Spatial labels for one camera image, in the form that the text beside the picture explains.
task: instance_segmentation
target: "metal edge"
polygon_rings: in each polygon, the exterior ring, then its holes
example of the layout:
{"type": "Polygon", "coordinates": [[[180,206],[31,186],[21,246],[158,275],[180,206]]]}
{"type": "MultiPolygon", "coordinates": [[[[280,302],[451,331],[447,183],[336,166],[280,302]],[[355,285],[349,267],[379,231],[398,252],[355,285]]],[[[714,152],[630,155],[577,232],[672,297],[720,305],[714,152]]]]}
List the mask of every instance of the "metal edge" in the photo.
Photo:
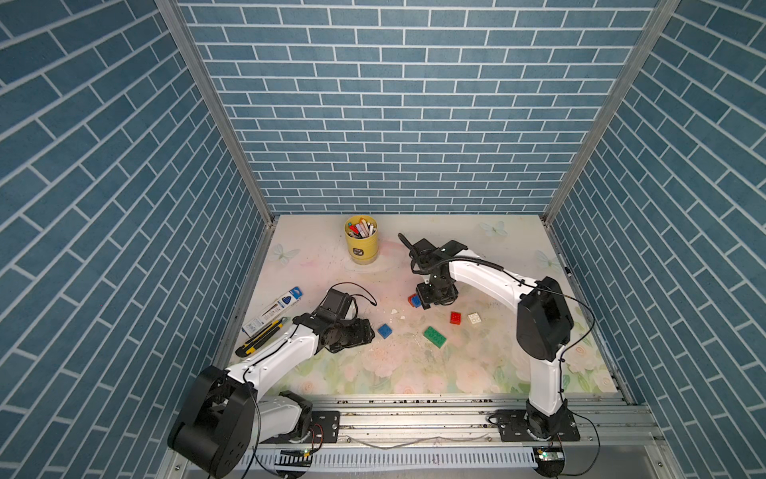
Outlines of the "metal edge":
{"type": "Polygon", "coordinates": [[[260,235],[258,240],[258,248],[255,250],[255,255],[250,263],[250,268],[247,270],[247,276],[240,289],[237,302],[234,304],[234,309],[231,311],[229,321],[226,324],[226,330],[223,336],[221,336],[221,344],[218,347],[218,351],[213,358],[213,366],[218,368],[224,368],[228,366],[231,359],[231,354],[237,345],[237,337],[239,336],[242,322],[244,321],[244,315],[247,312],[247,307],[250,305],[250,299],[253,297],[253,291],[255,291],[255,285],[258,282],[258,276],[260,269],[264,265],[266,255],[269,251],[271,244],[271,238],[274,235],[276,224],[267,226],[260,235]]]}
{"type": "MultiPolygon", "coordinates": [[[[561,264],[562,267],[567,267],[567,264],[568,264],[567,258],[565,258],[564,252],[558,246],[560,244],[560,241],[558,240],[558,236],[556,235],[556,232],[554,231],[553,227],[551,225],[545,225],[545,232],[548,233],[548,239],[553,245],[553,251],[556,252],[556,256],[558,256],[559,263],[561,264]]],[[[569,285],[572,288],[572,291],[574,292],[574,296],[577,297],[579,300],[584,301],[585,303],[589,303],[588,299],[585,297],[585,294],[582,289],[582,286],[580,285],[579,279],[577,279],[577,277],[574,274],[572,274],[571,276],[568,275],[567,279],[569,281],[569,285]]],[[[591,317],[591,321],[596,320],[596,318],[592,317],[592,315],[588,314],[588,316],[591,317]]],[[[615,359],[614,354],[612,353],[611,349],[609,349],[609,347],[607,346],[607,341],[606,341],[606,338],[604,337],[604,333],[601,331],[601,328],[595,327],[591,334],[593,335],[596,341],[596,346],[598,347],[598,350],[601,352],[601,355],[604,357],[604,363],[607,365],[607,370],[617,380],[617,387],[620,393],[622,394],[623,398],[625,399],[625,402],[627,402],[630,405],[636,404],[636,399],[634,397],[634,394],[630,391],[630,387],[627,384],[627,381],[625,380],[624,374],[620,371],[620,367],[617,364],[617,360],[615,359]]]]}
{"type": "Polygon", "coordinates": [[[647,445],[644,450],[649,456],[652,469],[657,479],[683,479],[685,476],[681,472],[673,449],[669,445],[647,445]]]}
{"type": "Polygon", "coordinates": [[[234,164],[237,166],[237,170],[239,170],[244,184],[250,192],[250,196],[252,196],[260,215],[264,217],[267,226],[271,226],[274,216],[271,210],[269,210],[266,198],[253,175],[253,170],[247,161],[247,155],[242,149],[242,144],[239,142],[237,134],[234,132],[234,127],[231,125],[229,116],[226,114],[226,109],[221,102],[221,98],[218,96],[215,85],[213,85],[213,80],[210,78],[205,62],[202,60],[202,56],[197,49],[181,8],[178,6],[178,1],[156,0],[155,2],[160,15],[162,15],[162,19],[168,25],[170,35],[175,41],[178,51],[181,52],[181,56],[186,62],[191,78],[199,89],[199,93],[208,106],[218,131],[221,133],[221,137],[224,139],[232,159],[234,159],[234,164]]]}
{"type": "Polygon", "coordinates": [[[636,42],[636,46],[630,50],[625,64],[614,81],[614,86],[611,92],[604,101],[604,105],[599,109],[596,114],[596,118],[593,121],[591,129],[586,133],[583,139],[580,149],[574,156],[569,170],[564,174],[564,178],[561,179],[561,185],[545,207],[545,211],[542,214],[542,219],[545,223],[552,223],[564,201],[567,198],[569,192],[574,188],[580,173],[582,173],[585,165],[591,159],[593,151],[596,150],[596,146],[601,141],[604,133],[609,127],[612,118],[614,118],[617,109],[622,104],[622,100],[630,90],[630,86],[636,80],[643,63],[649,57],[652,48],[654,48],[657,40],[660,39],[665,26],[670,20],[673,12],[676,10],[680,0],[659,0],[657,6],[652,10],[647,24],[641,32],[641,36],[636,42]]]}

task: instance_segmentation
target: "vent grille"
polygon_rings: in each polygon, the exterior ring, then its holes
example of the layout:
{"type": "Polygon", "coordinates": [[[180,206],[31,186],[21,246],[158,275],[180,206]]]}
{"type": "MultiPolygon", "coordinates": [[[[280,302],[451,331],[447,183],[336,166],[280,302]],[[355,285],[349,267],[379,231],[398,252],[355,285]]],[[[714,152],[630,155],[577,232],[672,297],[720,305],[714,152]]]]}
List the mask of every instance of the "vent grille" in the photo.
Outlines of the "vent grille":
{"type": "MultiPolygon", "coordinates": [[[[277,461],[283,471],[306,471],[303,466],[290,466],[302,458],[283,456],[280,450],[262,449],[258,459],[267,468],[274,469],[277,461]]],[[[243,470],[250,462],[252,452],[246,453],[237,469],[243,470]]],[[[406,448],[397,451],[379,451],[370,448],[322,449],[313,455],[313,472],[369,472],[403,471],[422,468],[536,468],[531,448],[406,448]]]]}

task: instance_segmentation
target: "black cable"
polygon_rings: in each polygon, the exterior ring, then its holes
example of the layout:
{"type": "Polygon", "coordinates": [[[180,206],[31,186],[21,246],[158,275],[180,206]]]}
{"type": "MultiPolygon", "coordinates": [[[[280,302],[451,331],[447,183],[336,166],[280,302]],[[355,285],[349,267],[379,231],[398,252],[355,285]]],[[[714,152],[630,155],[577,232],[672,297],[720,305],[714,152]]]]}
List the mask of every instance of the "black cable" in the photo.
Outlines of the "black cable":
{"type": "Polygon", "coordinates": [[[284,341],[284,343],[280,344],[280,347],[276,348],[276,349],[275,349],[274,351],[272,351],[271,353],[269,353],[269,354],[265,355],[264,357],[262,357],[262,358],[260,358],[259,360],[257,360],[255,363],[251,364],[251,365],[250,365],[250,368],[252,368],[253,366],[257,365],[257,364],[258,364],[258,363],[260,363],[261,361],[264,361],[265,359],[268,359],[268,358],[270,358],[271,356],[273,356],[273,355],[277,354],[277,353],[279,352],[279,350],[280,350],[280,349],[282,349],[282,348],[284,347],[284,345],[286,345],[286,344],[288,343],[288,341],[289,341],[289,340],[291,340],[291,339],[293,338],[293,336],[295,336],[295,333],[297,333],[297,332],[298,332],[298,328],[296,328],[296,329],[293,331],[293,334],[290,334],[290,337],[288,337],[288,338],[287,338],[287,339],[284,341]]]}
{"type": "MultiPolygon", "coordinates": [[[[378,301],[375,299],[375,297],[374,297],[374,296],[372,296],[372,293],[370,293],[369,291],[367,291],[367,288],[365,288],[365,287],[364,287],[364,286],[362,286],[361,284],[357,284],[357,283],[354,283],[353,281],[341,281],[340,283],[335,283],[335,284],[333,284],[331,287],[329,287],[329,288],[328,288],[328,291],[329,291],[329,290],[331,290],[331,289],[333,289],[333,288],[334,288],[334,287],[336,287],[336,286],[339,286],[340,284],[353,284],[354,286],[361,288],[361,289],[362,289],[362,290],[363,290],[365,293],[369,294],[369,295],[370,295],[370,297],[366,297],[366,296],[364,296],[364,295],[362,295],[362,294],[351,294],[350,296],[361,296],[361,297],[365,298],[367,301],[369,301],[369,302],[370,302],[370,304],[371,304],[372,306],[378,306],[378,301]]],[[[319,304],[322,304],[322,303],[324,303],[326,298],[327,298],[327,294],[325,294],[325,298],[323,298],[323,299],[322,299],[322,300],[319,302],[319,304]]]]}
{"type": "Polygon", "coordinates": [[[256,456],[256,453],[258,451],[258,443],[260,443],[260,426],[261,426],[260,407],[258,407],[258,398],[255,396],[255,394],[253,394],[252,384],[250,382],[248,382],[248,381],[245,381],[244,377],[245,377],[245,375],[247,374],[248,371],[250,371],[249,368],[247,370],[245,370],[245,372],[242,374],[242,382],[244,382],[245,385],[247,385],[247,390],[250,392],[250,397],[253,399],[253,404],[255,405],[255,412],[256,412],[257,417],[258,417],[258,432],[255,434],[255,445],[253,446],[253,457],[251,457],[250,458],[250,462],[247,463],[247,467],[245,468],[244,473],[242,474],[242,478],[241,479],[244,479],[244,477],[250,471],[250,467],[253,465],[253,459],[258,463],[259,466],[261,466],[263,468],[264,471],[266,471],[266,472],[268,472],[268,473],[270,473],[270,474],[272,474],[274,476],[277,476],[279,479],[284,479],[284,477],[280,476],[276,472],[274,472],[274,471],[272,471],[270,469],[266,469],[266,467],[263,464],[260,463],[260,459],[258,459],[258,457],[256,456]]]}
{"type": "MultiPolygon", "coordinates": [[[[593,461],[591,461],[591,465],[589,465],[587,469],[585,469],[582,472],[578,472],[577,474],[563,474],[563,473],[559,474],[559,476],[577,477],[577,476],[581,476],[581,475],[584,475],[584,474],[588,473],[593,468],[593,466],[595,466],[596,460],[598,459],[598,455],[601,452],[601,438],[598,436],[598,429],[596,429],[596,425],[593,424],[593,421],[591,421],[590,419],[586,418],[583,415],[579,415],[578,413],[576,413],[576,412],[574,412],[572,410],[570,410],[570,412],[573,415],[576,415],[579,418],[583,418],[585,421],[588,421],[588,422],[591,423],[591,426],[593,426],[593,430],[596,432],[596,441],[598,441],[598,447],[596,449],[596,455],[593,457],[593,461]]],[[[564,451],[564,445],[563,444],[561,445],[561,450],[564,451]]]]}

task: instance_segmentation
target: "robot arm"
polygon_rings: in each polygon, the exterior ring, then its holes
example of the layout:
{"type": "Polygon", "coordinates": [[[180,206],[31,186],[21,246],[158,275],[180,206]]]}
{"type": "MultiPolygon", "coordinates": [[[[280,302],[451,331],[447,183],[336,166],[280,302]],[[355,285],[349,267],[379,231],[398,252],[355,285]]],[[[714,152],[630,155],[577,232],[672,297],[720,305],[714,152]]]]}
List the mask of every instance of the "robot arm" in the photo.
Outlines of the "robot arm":
{"type": "Polygon", "coordinates": [[[574,326],[558,283],[550,277],[537,281],[506,271],[457,241],[435,248],[425,239],[415,245],[401,234],[399,239],[410,250],[412,272],[425,276],[416,288],[424,309],[454,302],[454,284],[462,282],[517,311],[516,341],[530,356],[529,431],[542,440],[557,434],[567,412],[559,361],[574,326]]]}
{"type": "Polygon", "coordinates": [[[257,441],[253,433],[257,410],[260,440],[279,434],[296,440],[306,437],[311,402],[292,392],[269,399],[264,394],[322,348],[337,353],[369,344],[375,332],[369,320],[356,315],[354,298],[331,288],[314,312],[293,318],[293,325],[268,347],[226,370],[206,368],[186,396],[168,446],[212,477],[223,477],[257,441]]]}

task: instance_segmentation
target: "wire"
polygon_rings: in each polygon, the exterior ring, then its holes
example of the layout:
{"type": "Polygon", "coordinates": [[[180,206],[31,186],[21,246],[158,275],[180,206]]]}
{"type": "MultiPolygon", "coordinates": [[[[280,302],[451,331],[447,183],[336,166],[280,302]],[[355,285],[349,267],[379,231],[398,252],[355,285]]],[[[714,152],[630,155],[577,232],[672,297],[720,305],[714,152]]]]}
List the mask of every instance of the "wire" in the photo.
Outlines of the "wire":
{"type": "Polygon", "coordinates": [[[313,428],[316,426],[319,428],[319,447],[315,450],[314,449],[314,440],[311,441],[311,454],[314,454],[316,452],[319,452],[320,449],[322,449],[322,445],[325,443],[325,429],[322,427],[321,424],[312,424],[311,427],[313,428]]]}
{"type": "MultiPolygon", "coordinates": [[[[584,475],[584,474],[588,473],[593,468],[593,466],[596,464],[596,460],[598,459],[598,455],[601,452],[601,438],[598,437],[598,429],[596,429],[596,425],[593,424],[593,421],[591,421],[590,419],[586,418],[585,416],[579,415],[578,413],[576,413],[574,411],[570,411],[570,412],[573,415],[576,415],[579,418],[583,418],[585,421],[588,421],[588,422],[591,423],[591,426],[593,426],[593,430],[596,432],[596,440],[598,441],[598,448],[596,449],[596,455],[593,457],[593,461],[591,461],[591,465],[589,465],[587,469],[585,469],[582,472],[578,472],[577,474],[559,474],[559,476],[577,477],[577,476],[581,476],[581,475],[584,475]]],[[[561,450],[564,451],[564,445],[563,444],[561,444],[561,450]]]]}
{"type": "Polygon", "coordinates": [[[253,404],[255,404],[255,412],[258,417],[258,432],[255,434],[255,445],[253,446],[253,456],[250,458],[250,462],[247,463],[247,467],[244,470],[244,473],[242,474],[242,478],[244,479],[245,476],[247,476],[247,472],[250,471],[250,467],[253,465],[253,459],[258,463],[259,466],[263,468],[264,471],[277,476],[279,479],[284,479],[284,477],[280,476],[276,472],[266,469],[266,467],[260,463],[260,459],[256,456],[256,453],[258,451],[258,443],[260,443],[260,426],[261,426],[261,417],[260,417],[260,407],[258,406],[258,400],[255,394],[253,393],[254,388],[252,387],[251,383],[248,381],[245,381],[244,376],[247,374],[247,372],[250,371],[250,368],[247,368],[245,372],[242,373],[242,382],[244,382],[247,385],[247,389],[250,392],[250,397],[253,399],[253,404]]]}
{"type": "Polygon", "coordinates": [[[489,434],[485,434],[485,435],[479,436],[478,438],[471,438],[471,439],[453,439],[453,438],[445,438],[443,436],[434,436],[432,438],[417,439],[415,441],[405,442],[403,444],[396,444],[396,445],[393,445],[393,446],[378,446],[378,445],[370,444],[368,442],[364,442],[364,441],[362,441],[360,439],[357,439],[357,438],[350,438],[349,437],[349,439],[351,439],[354,442],[358,442],[359,444],[361,444],[363,446],[367,446],[368,448],[375,448],[375,449],[381,449],[383,451],[387,451],[389,449],[403,448],[404,446],[410,446],[410,445],[413,445],[413,444],[417,444],[418,442],[437,441],[439,439],[443,439],[445,441],[452,441],[452,442],[478,441],[480,439],[484,439],[488,435],[489,434]]]}
{"type": "Polygon", "coordinates": [[[273,355],[277,354],[277,353],[279,352],[279,350],[280,350],[280,349],[282,349],[282,348],[284,347],[284,345],[286,345],[286,344],[287,344],[287,343],[288,343],[288,342],[289,342],[289,341],[290,341],[290,340],[293,338],[293,336],[295,336],[295,333],[297,333],[297,332],[298,332],[298,328],[296,328],[295,330],[293,330],[293,334],[290,334],[290,337],[288,337],[288,338],[287,338],[287,339],[284,341],[284,343],[280,344],[280,347],[276,348],[276,349],[275,349],[274,351],[272,351],[271,353],[269,353],[269,354],[265,355],[264,357],[260,358],[260,359],[259,359],[259,360],[257,360],[255,363],[251,364],[251,365],[250,365],[250,367],[248,367],[247,369],[245,369],[245,372],[244,372],[244,373],[243,373],[243,375],[242,375],[242,382],[245,382],[245,379],[244,379],[244,375],[245,375],[245,374],[247,374],[247,373],[250,371],[250,369],[251,369],[253,366],[255,366],[255,365],[257,365],[258,363],[260,363],[261,361],[264,361],[264,360],[266,360],[266,359],[270,358],[271,356],[273,356],[273,355]]]}
{"type": "MultiPolygon", "coordinates": [[[[374,297],[374,296],[372,296],[372,293],[370,293],[369,291],[367,291],[367,288],[365,288],[365,287],[364,287],[364,286],[362,286],[361,284],[357,284],[357,283],[354,283],[353,281],[342,281],[342,282],[340,282],[340,283],[335,283],[335,284],[333,284],[331,287],[329,287],[327,291],[329,292],[329,290],[333,289],[333,288],[334,288],[334,287],[336,287],[336,286],[339,286],[340,284],[353,284],[354,286],[356,286],[356,287],[359,287],[359,288],[363,289],[363,291],[364,291],[365,293],[369,294],[369,295],[370,295],[370,297],[366,297],[366,296],[365,296],[365,295],[363,295],[363,294],[350,294],[349,296],[361,296],[361,297],[365,298],[367,301],[369,301],[369,303],[370,303],[372,306],[378,306],[378,301],[375,299],[375,297],[374,297]]],[[[325,302],[325,299],[323,298],[323,299],[322,299],[322,300],[319,302],[319,304],[322,304],[322,303],[324,303],[324,302],[325,302]]]]}

